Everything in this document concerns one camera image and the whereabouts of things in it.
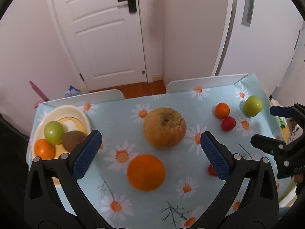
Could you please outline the person's right hand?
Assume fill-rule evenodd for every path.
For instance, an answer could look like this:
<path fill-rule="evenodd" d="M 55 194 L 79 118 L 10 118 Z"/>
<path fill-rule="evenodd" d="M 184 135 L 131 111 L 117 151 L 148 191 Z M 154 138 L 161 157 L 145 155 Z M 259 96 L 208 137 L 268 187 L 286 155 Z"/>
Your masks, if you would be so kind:
<path fill-rule="evenodd" d="M 302 173 L 294 176 L 294 182 L 296 183 L 296 195 L 299 196 L 304 189 L 304 175 Z"/>

